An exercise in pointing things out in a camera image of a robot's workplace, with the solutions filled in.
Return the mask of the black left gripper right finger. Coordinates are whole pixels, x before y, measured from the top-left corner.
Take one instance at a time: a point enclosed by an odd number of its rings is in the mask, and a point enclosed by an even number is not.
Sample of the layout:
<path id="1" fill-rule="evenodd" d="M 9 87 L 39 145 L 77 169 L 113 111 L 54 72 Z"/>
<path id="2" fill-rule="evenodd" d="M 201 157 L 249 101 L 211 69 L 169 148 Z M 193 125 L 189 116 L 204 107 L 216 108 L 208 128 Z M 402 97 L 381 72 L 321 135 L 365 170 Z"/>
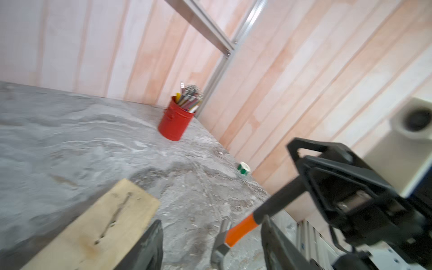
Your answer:
<path id="1" fill-rule="evenodd" d="M 269 216 L 261 228 L 263 253 L 268 270 L 320 270 L 314 260 L 307 261 Z"/>

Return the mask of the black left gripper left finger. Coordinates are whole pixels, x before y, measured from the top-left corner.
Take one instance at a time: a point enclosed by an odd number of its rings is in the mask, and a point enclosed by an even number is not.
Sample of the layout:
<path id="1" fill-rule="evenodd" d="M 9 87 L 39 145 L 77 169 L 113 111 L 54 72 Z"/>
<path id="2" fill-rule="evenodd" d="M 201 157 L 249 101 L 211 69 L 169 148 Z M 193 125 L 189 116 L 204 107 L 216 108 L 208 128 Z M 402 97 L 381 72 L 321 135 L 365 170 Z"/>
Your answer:
<path id="1" fill-rule="evenodd" d="M 163 261 L 163 226 L 157 219 L 115 270 L 160 270 Z"/>

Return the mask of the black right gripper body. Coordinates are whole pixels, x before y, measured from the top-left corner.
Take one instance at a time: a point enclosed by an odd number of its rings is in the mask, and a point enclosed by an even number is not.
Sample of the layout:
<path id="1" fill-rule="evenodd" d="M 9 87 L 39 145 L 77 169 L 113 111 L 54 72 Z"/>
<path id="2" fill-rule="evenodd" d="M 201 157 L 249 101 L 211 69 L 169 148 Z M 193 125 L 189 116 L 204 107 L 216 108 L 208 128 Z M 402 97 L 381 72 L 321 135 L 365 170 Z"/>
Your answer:
<path id="1" fill-rule="evenodd" d="M 415 192 L 403 198 L 392 192 L 370 196 L 357 190 L 344 200 L 325 203 L 324 219 L 335 245 L 339 243 L 336 229 L 353 250 L 386 243 L 407 263 L 432 267 L 430 193 Z"/>

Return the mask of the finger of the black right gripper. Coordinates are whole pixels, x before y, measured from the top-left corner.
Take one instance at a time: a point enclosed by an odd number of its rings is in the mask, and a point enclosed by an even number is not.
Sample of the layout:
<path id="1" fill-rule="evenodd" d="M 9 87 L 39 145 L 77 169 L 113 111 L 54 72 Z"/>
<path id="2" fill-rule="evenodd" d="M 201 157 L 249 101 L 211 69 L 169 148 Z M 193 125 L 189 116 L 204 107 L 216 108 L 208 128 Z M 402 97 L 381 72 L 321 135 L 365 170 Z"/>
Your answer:
<path id="1" fill-rule="evenodd" d="M 343 144 L 295 138 L 287 149 L 323 217 L 325 203 L 344 200 L 357 190 L 370 196 L 385 192 L 397 195 L 386 180 Z"/>

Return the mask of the pale wooden block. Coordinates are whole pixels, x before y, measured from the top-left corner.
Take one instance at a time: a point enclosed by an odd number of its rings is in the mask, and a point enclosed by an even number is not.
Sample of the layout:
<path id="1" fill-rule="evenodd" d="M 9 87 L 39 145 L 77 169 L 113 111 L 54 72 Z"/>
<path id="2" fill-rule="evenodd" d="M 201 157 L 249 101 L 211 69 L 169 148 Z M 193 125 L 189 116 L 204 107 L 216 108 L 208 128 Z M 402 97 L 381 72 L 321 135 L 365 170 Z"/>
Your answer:
<path id="1" fill-rule="evenodd" d="M 23 268 L 113 270 L 144 234 L 159 205 L 157 198 L 123 179 Z"/>

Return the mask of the claw hammer orange black handle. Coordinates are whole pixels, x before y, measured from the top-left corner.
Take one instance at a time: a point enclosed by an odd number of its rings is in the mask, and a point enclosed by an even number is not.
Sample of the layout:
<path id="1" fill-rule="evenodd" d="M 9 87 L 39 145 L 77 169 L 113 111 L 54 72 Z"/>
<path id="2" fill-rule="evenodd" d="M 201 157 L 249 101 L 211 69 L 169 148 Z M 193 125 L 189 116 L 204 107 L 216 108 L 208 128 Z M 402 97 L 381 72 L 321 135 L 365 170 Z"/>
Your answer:
<path id="1" fill-rule="evenodd" d="M 226 254 L 239 240 L 261 225 L 265 216 L 272 217 L 276 215 L 304 192 L 306 192 L 306 188 L 298 176 L 268 198 L 235 227 L 231 227 L 230 221 L 224 219 L 211 251 L 210 264 L 212 268 L 223 270 L 223 261 Z"/>

